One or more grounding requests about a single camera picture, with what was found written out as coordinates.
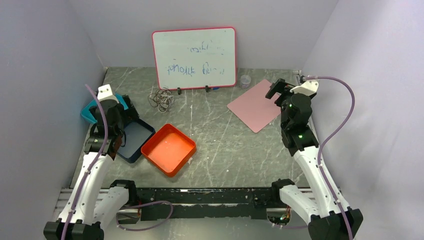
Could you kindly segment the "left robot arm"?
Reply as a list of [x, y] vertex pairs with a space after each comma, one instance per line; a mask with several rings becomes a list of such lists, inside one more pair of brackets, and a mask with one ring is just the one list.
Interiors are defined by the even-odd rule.
[[139, 115], [128, 95], [94, 98], [89, 111], [96, 118], [84, 147], [83, 164], [63, 210], [55, 221], [45, 224], [47, 240], [102, 240], [104, 228], [123, 208], [134, 207], [139, 200], [133, 180], [115, 180], [106, 197], [98, 201], [102, 182], [115, 160], [125, 137], [124, 127]]

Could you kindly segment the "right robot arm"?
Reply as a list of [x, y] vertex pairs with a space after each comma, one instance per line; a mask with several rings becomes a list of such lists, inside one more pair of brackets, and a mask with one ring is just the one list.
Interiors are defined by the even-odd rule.
[[346, 87], [351, 96], [349, 112], [336, 130], [323, 143], [309, 126], [312, 99], [317, 94], [320, 76], [302, 76], [302, 84], [294, 86], [280, 78], [271, 84], [266, 94], [280, 107], [280, 127], [283, 145], [289, 150], [304, 173], [314, 200], [307, 197], [290, 179], [272, 183], [270, 202], [275, 207], [287, 205], [287, 213], [294, 211], [305, 222], [312, 240], [353, 240], [363, 222], [361, 211], [353, 209], [336, 186], [323, 158], [323, 148], [351, 117], [355, 95], [344, 81], [328, 77]]

